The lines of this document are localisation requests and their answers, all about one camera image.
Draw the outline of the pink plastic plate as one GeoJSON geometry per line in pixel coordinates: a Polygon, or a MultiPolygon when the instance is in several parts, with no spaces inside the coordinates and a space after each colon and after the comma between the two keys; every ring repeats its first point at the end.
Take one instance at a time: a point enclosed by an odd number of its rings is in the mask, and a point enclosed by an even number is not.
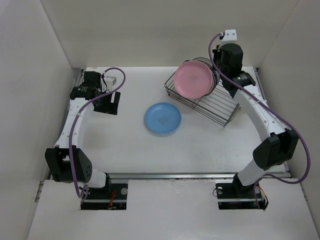
{"type": "Polygon", "coordinates": [[[210,68],[201,61],[187,61],[174,74],[173,85],[179,95],[198,99],[209,93],[214,83],[210,68]]]}

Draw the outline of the blue plastic plate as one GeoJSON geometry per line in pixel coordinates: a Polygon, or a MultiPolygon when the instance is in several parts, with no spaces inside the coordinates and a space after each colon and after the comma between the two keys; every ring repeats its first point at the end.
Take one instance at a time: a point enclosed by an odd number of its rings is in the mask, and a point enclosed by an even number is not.
{"type": "Polygon", "coordinates": [[[172,103],[158,102],[151,105],[144,114],[144,124],[155,135],[173,134],[181,125],[180,110],[172,103]]]}

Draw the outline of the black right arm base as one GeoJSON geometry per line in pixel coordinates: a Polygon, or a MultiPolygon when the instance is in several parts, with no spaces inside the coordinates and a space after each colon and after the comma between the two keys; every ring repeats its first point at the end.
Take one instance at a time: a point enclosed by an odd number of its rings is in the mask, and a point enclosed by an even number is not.
{"type": "Polygon", "coordinates": [[[264,211],[269,205],[268,197],[259,185],[239,193],[231,182],[217,182],[212,195],[217,198],[219,210],[264,211]]]}

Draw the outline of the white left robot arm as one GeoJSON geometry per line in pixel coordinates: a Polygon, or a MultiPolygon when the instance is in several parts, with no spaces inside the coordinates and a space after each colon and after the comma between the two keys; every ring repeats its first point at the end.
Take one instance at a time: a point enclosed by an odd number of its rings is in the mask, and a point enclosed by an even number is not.
{"type": "Polygon", "coordinates": [[[87,184],[103,199],[112,192],[108,175],[94,169],[82,147],[87,123],[93,112],[117,115],[121,94],[115,90],[116,83],[115,76],[85,71],[82,83],[73,87],[70,93],[62,132],[54,147],[45,151],[45,160],[56,182],[87,184]]]}

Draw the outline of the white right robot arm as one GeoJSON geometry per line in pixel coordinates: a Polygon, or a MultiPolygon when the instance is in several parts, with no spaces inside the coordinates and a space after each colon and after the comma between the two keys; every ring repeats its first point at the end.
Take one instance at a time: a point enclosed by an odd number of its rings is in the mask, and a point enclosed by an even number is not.
{"type": "Polygon", "coordinates": [[[250,163],[233,178],[232,193],[243,197],[271,168],[293,157],[299,138],[267,110],[255,80],[242,70],[243,51],[238,44],[227,43],[213,50],[213,54],[224,89],[245,110],[261,141],[253,150],[250,163]]]}

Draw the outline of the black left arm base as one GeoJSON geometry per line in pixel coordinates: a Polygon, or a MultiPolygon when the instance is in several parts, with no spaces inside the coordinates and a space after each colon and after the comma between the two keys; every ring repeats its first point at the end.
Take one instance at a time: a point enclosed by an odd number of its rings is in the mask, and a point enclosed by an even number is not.
{"type": "Polygon", "coordinates": [[[104,188],[91,188],[88,197],[80,205],[81,210],[126,210],[127,183],[112,183],[104,188]]]}

